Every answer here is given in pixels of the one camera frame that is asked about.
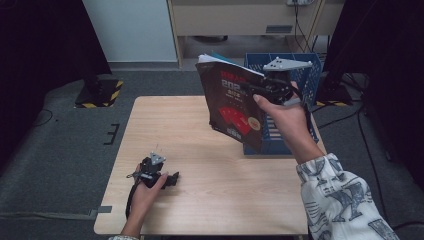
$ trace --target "person's right hand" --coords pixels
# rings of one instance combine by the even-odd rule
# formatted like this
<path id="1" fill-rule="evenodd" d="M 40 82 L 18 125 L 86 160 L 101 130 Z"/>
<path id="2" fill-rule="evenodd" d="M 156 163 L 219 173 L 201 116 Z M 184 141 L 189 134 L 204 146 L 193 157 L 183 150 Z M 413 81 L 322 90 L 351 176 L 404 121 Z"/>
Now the person's right hand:
<path id="1" fill-rule="evenodd" d="M 297 88 L 296 82 L 292 82 L 292 85 Z M 275 126 L 285 139 L 290 140 L 305 134 L 309 135 L 305 111 L 300 104 L 291 106 L 275 105 L 270 103 L 265 97 L 256 94 L 253 98 L 258 106 L 274 120 Z"/>

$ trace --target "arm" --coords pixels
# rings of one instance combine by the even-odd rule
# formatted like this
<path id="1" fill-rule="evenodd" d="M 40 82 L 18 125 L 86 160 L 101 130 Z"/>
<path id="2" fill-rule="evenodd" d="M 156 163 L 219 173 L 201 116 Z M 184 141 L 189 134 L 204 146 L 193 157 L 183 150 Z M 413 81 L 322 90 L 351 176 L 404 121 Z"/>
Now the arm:
<path id="1" fill-rule="evenodd" d="M 254 99 L 274 119 L 299 164 L 302 201 L 314 239 L 398 239 L 378 213 L 368 184 L 343 171 L 334 154 L 324 155 L 318 148 L 299 104 L 285 107 L 258 95 Z"/>
<path id="2" fill-rule="evenodd" d="M 165 184 L 168 173 L 162 174 L 152 188 L 146 187 L 143 183 L 138 184 L 131 201 L 131 213 L 119 236 L 111 238 L 113 240 L 139 239 L 141 227 L 144 219 L 157 198 L 162 186 Z"/>

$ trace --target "white wall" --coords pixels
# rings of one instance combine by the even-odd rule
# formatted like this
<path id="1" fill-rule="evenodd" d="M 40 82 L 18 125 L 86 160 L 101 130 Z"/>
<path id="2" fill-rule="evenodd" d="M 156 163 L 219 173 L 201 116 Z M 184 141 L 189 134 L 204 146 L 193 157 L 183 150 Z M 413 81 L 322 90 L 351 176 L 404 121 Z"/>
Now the white wall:
<path id="1" fill-rule="evenodd" d="M 108 62 L 177 62 L 166 0 L 83 0 Z"/>

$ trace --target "red book cover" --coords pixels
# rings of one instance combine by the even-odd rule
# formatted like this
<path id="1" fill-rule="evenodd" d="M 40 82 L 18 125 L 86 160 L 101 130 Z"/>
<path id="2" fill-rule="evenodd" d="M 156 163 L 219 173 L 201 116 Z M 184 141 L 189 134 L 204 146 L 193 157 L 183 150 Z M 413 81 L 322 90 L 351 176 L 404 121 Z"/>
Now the red book cover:
<path id="1" fill-rule="evenodd" d="M 212 129 L 260 152 L 265 113 L 243 86 L 257 84 L 263 75 L 219 59 L 199 61 L 196 68 L 205 92 Z"/>

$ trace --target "blue crate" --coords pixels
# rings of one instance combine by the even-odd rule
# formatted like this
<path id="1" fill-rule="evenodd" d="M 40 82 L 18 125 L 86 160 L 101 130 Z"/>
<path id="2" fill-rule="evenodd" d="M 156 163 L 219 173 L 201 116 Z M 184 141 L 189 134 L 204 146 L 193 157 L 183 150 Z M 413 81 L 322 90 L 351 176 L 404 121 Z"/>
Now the blue crate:
<path id="1" fill-rule="evenodd" d="M 291 70 L 290 77 L 293 81 L 297 82 L 299 90 L 304 95 L 307 105 L 309 107 L 314 106 L 322 72 L 322 64 L 316 53 L 247 53 L 244 60 L 244 66 L 254 71 L 265 73 L 263 71 L 263 66 L 277 57 L 288 60 L 312 62 L 312 67 L 310 68 Z M 310 133 L 315 142 L 318 142 L 319 139 L 315 129 L 311 128 Z M 245 155 L 291 154 L 290 150 L 284 144 L 284 139 L 275 127 L 273 120 L 268 116 L 265 119 L 263 128 L 261 152 L 256 152 L 246 144 L 243 144 L 243 152 Z"/>

